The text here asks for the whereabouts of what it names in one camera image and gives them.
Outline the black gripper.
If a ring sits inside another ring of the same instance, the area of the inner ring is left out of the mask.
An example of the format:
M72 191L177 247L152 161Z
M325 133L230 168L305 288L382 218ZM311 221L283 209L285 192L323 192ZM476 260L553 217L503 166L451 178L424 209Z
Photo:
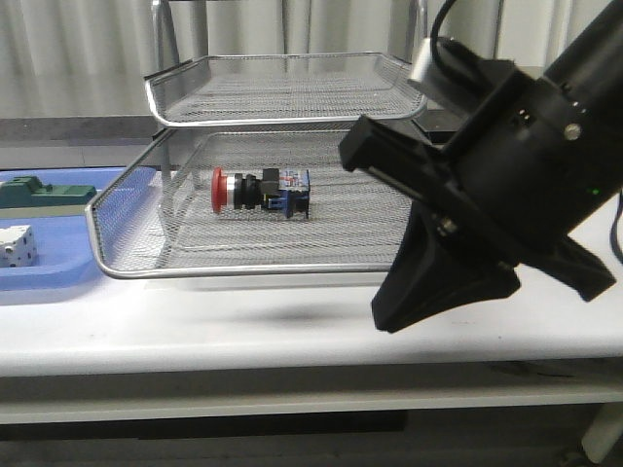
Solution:
M359 119L339 147L362 170L409 196L398 253L371 302L395 333L443 311L507 298L512 264L539 269L591 302L615 284L569 233L622 186L622 67L562 60L539 79L484 61L493 82L442 148Z

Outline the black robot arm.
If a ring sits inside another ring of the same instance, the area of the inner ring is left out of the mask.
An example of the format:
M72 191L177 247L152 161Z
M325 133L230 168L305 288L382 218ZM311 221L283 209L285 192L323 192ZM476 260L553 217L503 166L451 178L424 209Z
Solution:
M613 284L569 236L622 186L622 5L612 1L539 78L432 32L421 82L464 121L442 147L359 118L339 147L412 200L373 306L454 306L513 294L516 267L592 300Z

